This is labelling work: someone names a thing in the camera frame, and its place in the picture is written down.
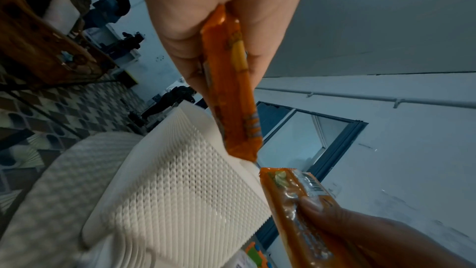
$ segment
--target fingernail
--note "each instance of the fingernail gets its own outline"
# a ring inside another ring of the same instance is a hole
[[[324,207],[322,206],[321,202],[316,202],[309,197],[300,198],[299,204],[303,207],[307,207],[317,212],[322,212],[324,210]]]

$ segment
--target person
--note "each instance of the person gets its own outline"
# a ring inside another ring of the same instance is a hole
[[[168,107],[173,106],[175,103],[182,102],[183,100],[195,103],[195,99],[193,98],[195,93],[196,91],[191,87],[174,87],[171,91],[167,92],[162,97],[154,97],[153,99],[154,101],[156,101],[156,103],[150,108],[148,108],[146,111],[144,111],[141,116],[143,119],[146,119],[153,114],[157,114],[164,111]]]
[[[253,89],[258,85],[278,49],[299,0],[145,0],[151,21],[172,61],[185,81],[209,104],[201,72],[200,29],[218,4],[241,23],[248,51]]]
[[[476,267],[400,222],[322,207],[308,197],[299,200],[299,209],[318,228],[359,246],[373,267]]]
[[[127,55],[133,49],[139,49],[140,43],[144,41],[144,37],[140,33],[136,33],[132,36],[129,33],[123,32],[122,35],[124,39],[101,47],[101,51],[108,54],[113,60]]]
[[[101,28],[108,23],[116,23],[130,11],[129,0],[98,0],[94,9],[84,15],[84,28]]]

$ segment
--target green object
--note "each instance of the green object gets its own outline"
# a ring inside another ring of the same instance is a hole
[[[263,259],[259,256],[258,251],[254,247],[250,248],[246,254],[258,267],[261,267]]]

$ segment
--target pipe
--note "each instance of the pipe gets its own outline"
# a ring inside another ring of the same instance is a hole
[[[256,89],[289,92],[289,93],[300,93],[300,94],[306,94],[307,97],[311,97],[313,95],[322,95],[322,96],[342,97],[342,98],[357,99],[357,100],[392,102],[394,103],[393,108],[398,108],[398,105],[402,103],[411,103],[411,104],[424,104],[424,105],[476,109],[476,102],[442,101],[442,100],[428,100],[428,99],[415,99],[415,98],[401,98],[400,99],[396,97],[386,97],[386,96],[367,96],[367,95],[356,95],[356,94],[314,92],[314,91],[261,88],[261,87],[257,87]]]

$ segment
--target plastic wrapper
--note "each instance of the plastic wrapper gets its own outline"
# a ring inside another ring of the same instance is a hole
[[[262,168],[259,178],[293,268],[371,267],[354,244],[317,229],[298,209],[303,196],[339,206],[312,174]]]
[[[239,20],[219,5],[201,30],[209,106],[229,155],[255,162],[263,137]]]

